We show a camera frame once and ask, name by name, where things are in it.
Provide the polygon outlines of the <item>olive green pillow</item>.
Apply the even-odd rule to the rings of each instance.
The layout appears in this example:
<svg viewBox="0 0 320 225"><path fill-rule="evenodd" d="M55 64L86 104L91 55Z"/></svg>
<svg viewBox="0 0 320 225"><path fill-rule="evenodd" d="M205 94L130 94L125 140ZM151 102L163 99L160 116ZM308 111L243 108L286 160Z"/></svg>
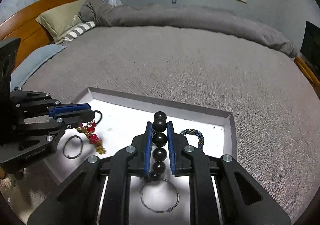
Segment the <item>olive green pillow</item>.
<svg viewBox="0 0 320 225"><path fill-rule="evenodd" d="M68 30L82 23L78 13L86 1L77 0L51 8L42 12L35 20L46 28L55 44L60 44Z"/></svg>

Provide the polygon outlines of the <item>white plastic bag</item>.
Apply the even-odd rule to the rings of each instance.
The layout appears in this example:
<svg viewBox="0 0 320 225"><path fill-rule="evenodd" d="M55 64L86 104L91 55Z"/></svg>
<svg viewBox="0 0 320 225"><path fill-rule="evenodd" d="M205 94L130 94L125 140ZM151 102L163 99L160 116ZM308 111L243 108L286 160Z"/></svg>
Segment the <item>white plastic bag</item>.
<svg viewBox="0 0 320 225"><path fill-rule="evenodd" d="M113 7L117 7L121 6L123 3L121 2L121 0L108 0L108 4Z"/></svg>

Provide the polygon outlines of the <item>striped pillow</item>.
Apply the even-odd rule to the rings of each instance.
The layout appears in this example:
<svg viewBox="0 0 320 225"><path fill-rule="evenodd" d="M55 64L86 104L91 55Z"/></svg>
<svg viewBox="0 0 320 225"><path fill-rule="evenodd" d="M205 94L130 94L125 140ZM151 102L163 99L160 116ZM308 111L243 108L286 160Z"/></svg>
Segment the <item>striped pillow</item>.
<svg viewBox="0 0 320 225"><path fill-rule="evenodd" d="M67 44L95 27L96 24L93 21L80 23L66 32L66 35L63 39L63 43Z"/></svg>

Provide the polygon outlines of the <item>black monitor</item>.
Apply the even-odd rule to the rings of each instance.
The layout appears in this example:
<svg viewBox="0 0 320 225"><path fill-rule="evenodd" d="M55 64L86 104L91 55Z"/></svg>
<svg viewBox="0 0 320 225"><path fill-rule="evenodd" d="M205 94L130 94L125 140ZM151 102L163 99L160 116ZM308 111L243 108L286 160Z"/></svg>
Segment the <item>black monitor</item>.
<svg viewBox="0 0 320 225"><path fill-rule="evenodd" d="M320 48L320 28L306 21L305 33L300 53L315 68L315 72L319 74L319 48Z"/></svg>

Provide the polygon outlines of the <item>thin silver bangle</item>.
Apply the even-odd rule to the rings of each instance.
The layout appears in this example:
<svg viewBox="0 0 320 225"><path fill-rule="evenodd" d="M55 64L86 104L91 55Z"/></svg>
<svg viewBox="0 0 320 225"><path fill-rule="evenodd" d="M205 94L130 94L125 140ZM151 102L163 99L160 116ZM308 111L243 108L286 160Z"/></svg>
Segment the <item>thin silver bangle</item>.
<svg viewBox="0 0 320 225"><path fill-rule="evenodd" d="M69 137L62 149L63 156L67 159L77 159L81 156L84 147L82 138L78 135Z"/></svg>

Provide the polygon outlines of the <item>grey shallow cardboard tray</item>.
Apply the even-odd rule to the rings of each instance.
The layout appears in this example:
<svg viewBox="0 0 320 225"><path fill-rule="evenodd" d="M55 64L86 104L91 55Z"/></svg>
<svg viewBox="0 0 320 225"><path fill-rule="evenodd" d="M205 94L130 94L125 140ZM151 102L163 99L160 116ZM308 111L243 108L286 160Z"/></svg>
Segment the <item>grey shallow cardboard tray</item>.
<svg viewBox="0 0 320 225"><path fill-rule="evenodd" d="M44 202L48 224L218 224L221 187L216 181L227 161L237 160L232 113L146 96L88 88L94 119L68 127L46 165L60 182ZM147 122L152 123L149 174L144 176ZM176 173L170 169L167 123L173 124ZM67 159L66 140L84 142L77 159ZM171 181L180 203L158 214L140 201L145 183Z"/></svg>

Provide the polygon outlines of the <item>blue blanket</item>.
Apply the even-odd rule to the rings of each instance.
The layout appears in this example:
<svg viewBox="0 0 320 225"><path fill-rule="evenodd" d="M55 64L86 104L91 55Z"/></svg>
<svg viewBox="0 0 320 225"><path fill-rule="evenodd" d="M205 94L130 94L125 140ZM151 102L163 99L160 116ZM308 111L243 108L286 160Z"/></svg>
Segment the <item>blue blanket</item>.
<svg viewBox="0 0 320 225"><path fill-rule="evenodd" d="M66 47L50 44L34 50L11 74L10 91L22 88L33 73Z"/></svg>

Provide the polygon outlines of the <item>wooden headboard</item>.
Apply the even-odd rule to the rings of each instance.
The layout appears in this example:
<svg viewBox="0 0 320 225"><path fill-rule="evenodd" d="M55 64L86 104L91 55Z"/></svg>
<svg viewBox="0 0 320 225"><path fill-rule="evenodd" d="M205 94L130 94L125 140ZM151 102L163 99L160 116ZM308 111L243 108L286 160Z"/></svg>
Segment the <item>wooden headboard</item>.
<svg viewBox="0 0 320 225"><path fill-rule="evenodd" d="M53 43L44 26L35 19L42 12L77 0L39 0L18 11L1 23L1 40L20 38L15 67L18 67L34 50Z"/></svg>

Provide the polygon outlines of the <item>grey rolled duvet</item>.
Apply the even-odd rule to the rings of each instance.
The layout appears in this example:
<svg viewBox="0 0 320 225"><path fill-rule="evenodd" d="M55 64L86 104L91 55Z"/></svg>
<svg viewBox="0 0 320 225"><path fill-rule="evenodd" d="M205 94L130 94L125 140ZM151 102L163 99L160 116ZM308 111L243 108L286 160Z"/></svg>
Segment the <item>grey rolled duvet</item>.
<svg viewBox="0 0 320 225"><path fill-rule="evenodd" d="M201 6L113 7L103 0L86 0L78 13L82 21L104 27L171 26L223 33L269 47L294 58L299 49L278 30L231 12Z"/></svg>

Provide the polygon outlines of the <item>wooden tv stand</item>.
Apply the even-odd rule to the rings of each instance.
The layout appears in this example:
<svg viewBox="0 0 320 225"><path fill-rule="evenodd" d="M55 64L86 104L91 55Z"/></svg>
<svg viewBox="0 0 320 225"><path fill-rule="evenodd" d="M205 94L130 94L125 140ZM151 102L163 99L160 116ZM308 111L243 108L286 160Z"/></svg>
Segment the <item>wooden tv stand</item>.
<svg viewBox="0 0 320 225"><path fill-rule="evenodd" d="M312 69L306 64L306 62L300 57L296 56L294 59L295 65L300 69L303 75L310 82L315 91L319 92L319 77L312 71Z"/></svg>

